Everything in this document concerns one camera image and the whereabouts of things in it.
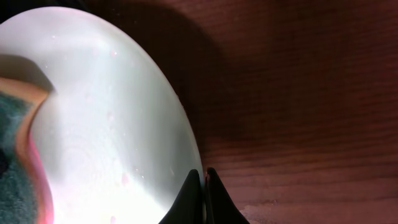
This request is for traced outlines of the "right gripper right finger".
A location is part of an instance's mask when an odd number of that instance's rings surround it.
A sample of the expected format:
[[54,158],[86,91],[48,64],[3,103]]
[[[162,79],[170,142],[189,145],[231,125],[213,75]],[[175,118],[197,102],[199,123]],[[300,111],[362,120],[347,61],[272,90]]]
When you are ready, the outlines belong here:
[[212,167],[206,171],[205,202],[207,224],[249,224],[236,208],[219,175]]

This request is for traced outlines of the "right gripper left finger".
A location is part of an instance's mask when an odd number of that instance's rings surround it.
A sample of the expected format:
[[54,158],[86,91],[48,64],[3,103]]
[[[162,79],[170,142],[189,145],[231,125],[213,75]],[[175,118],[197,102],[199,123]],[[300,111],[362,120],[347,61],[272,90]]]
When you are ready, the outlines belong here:
[[174,203],[159,224],[202,224],[203,197],[199,173],[192,169]]

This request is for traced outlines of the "green yellow sponge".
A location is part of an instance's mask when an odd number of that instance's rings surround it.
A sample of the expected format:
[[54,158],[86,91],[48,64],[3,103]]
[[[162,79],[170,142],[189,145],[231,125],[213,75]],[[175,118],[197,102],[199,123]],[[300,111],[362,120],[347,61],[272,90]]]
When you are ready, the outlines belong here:
[[48,93],[1,78],[1,223],[53,223],[53,202],[30,126]]

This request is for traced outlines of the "light green plate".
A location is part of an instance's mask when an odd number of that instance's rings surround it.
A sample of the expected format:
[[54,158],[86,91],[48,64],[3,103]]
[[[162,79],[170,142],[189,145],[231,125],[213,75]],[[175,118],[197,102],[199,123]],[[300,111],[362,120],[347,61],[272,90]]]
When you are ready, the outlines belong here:
[[55,223],[158,223],[192,169],[185,111],[159,67],[90,13],[42,7],[1,24],[1,76],[49,92],[30,129]]

